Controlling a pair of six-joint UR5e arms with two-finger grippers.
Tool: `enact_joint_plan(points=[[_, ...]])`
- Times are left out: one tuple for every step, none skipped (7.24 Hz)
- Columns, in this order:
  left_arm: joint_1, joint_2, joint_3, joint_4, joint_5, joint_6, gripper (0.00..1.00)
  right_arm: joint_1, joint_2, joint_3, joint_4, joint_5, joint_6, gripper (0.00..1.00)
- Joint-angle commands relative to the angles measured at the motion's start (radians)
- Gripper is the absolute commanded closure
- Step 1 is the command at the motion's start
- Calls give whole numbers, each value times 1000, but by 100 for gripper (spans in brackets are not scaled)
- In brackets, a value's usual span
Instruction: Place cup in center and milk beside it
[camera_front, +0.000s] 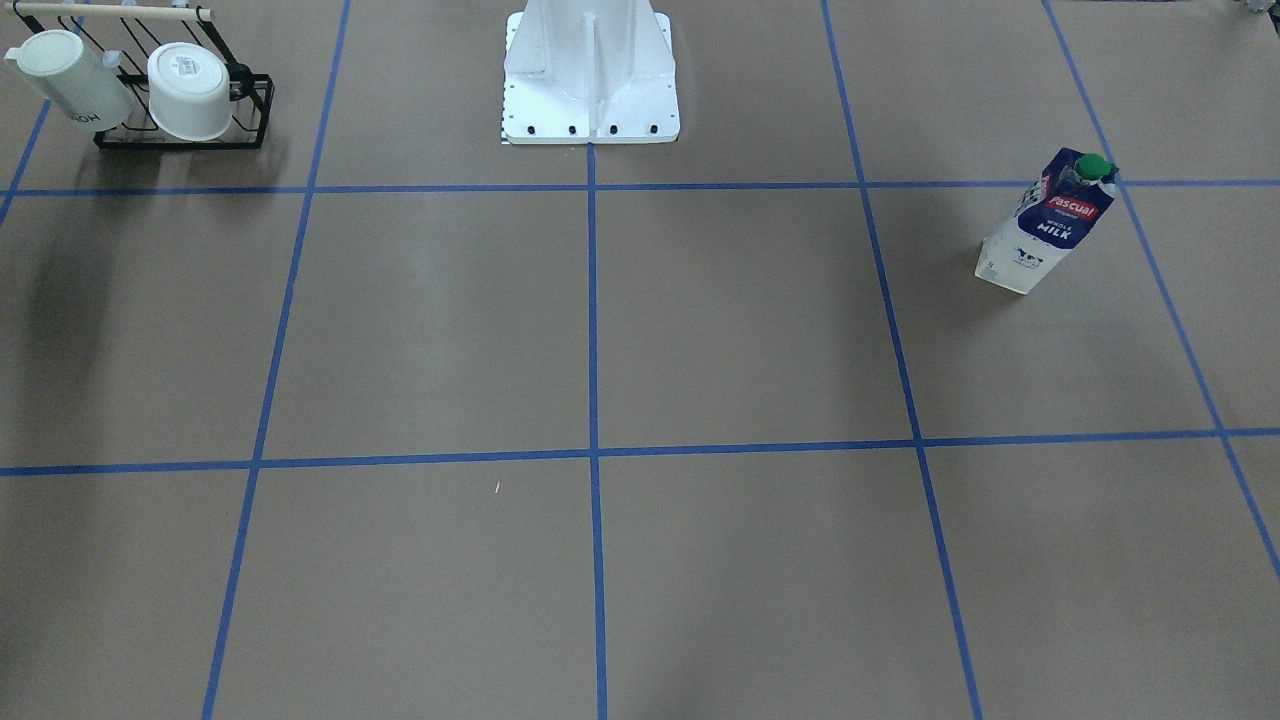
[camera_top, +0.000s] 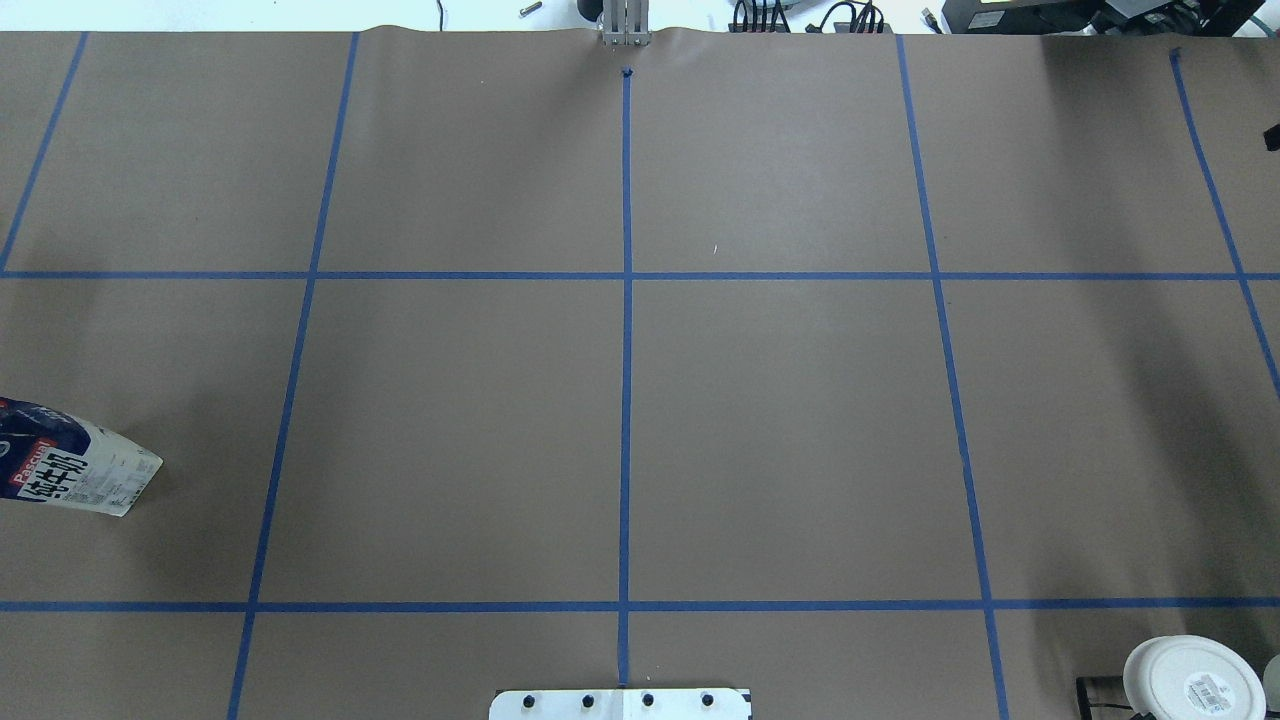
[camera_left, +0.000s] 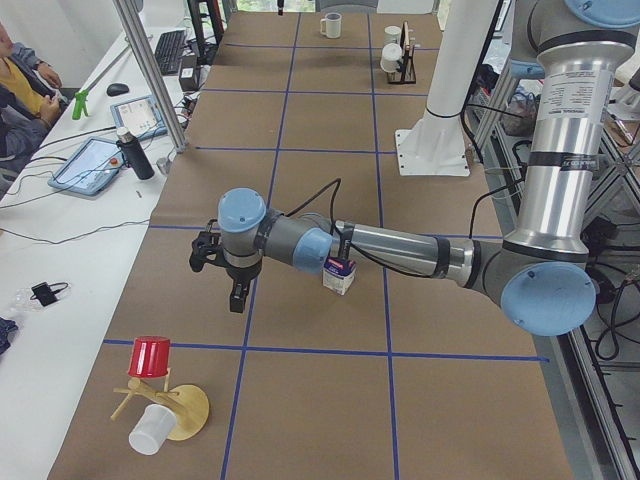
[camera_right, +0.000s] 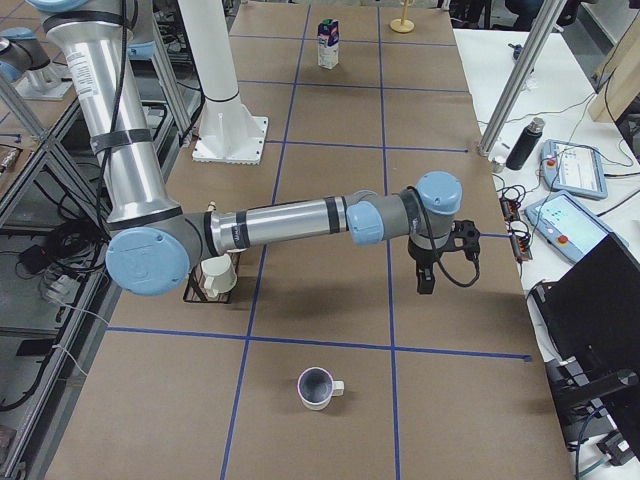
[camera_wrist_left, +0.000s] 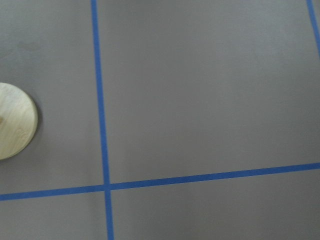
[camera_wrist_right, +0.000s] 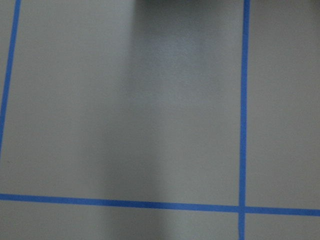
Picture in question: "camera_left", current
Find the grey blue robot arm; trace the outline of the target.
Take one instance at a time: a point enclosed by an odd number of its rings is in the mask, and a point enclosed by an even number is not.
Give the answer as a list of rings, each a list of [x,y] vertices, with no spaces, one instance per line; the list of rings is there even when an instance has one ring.
[[[240,312],[264,258],[318,273],[357,251],[389,270],[482,293],[532,334],[573,330],[596,302],[580,233],[614,74],[633,54],[638,31],[635,1],[518,3],[513,54],[536,61],[544,83],[518,219],[501,243],[296,217],[236,188],[193,241],[190,267],[225,269],[230,308]]]

